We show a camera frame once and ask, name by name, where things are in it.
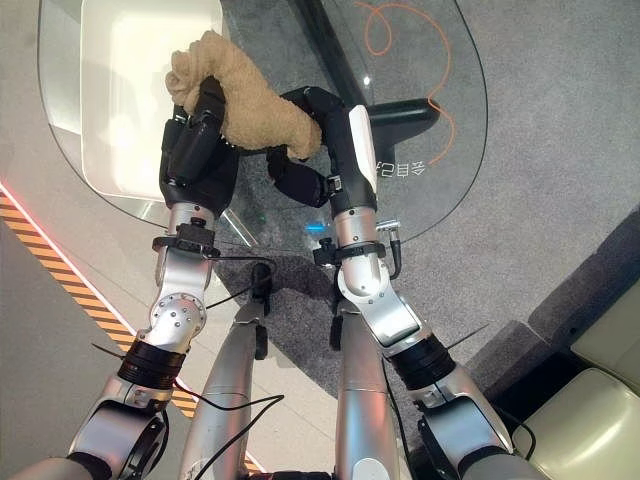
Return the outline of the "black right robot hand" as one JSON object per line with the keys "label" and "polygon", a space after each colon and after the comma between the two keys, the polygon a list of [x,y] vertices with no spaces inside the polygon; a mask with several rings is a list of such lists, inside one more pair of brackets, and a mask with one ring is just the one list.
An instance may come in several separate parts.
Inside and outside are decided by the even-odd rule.
{"label": "black right robot hand", "polygon": [[285,147],[275,147],[266,154],[274,186],[306,206],[320,208],[329,203],[333,216],[359,207],[375,210],[374,188],[357,162],[348,106],[320,87],[301,87],[281,97],[293,102],[320,126],[321,144],[331,161],[331,175],[325,177],[311,167],[295,163],[287,156]]}

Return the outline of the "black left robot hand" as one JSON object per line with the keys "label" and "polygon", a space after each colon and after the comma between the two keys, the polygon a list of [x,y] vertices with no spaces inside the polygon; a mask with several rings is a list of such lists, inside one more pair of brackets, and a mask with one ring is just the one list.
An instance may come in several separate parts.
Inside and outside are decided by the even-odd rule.
{"label": "black left robot hand", "polygon": [[193,113],[176,105],[165,123],[159,186],[168,207],[193,203],[219,217],[234,194],[239,152],[221,132],[226,99],[218,80],[205,78],[196,93]]}

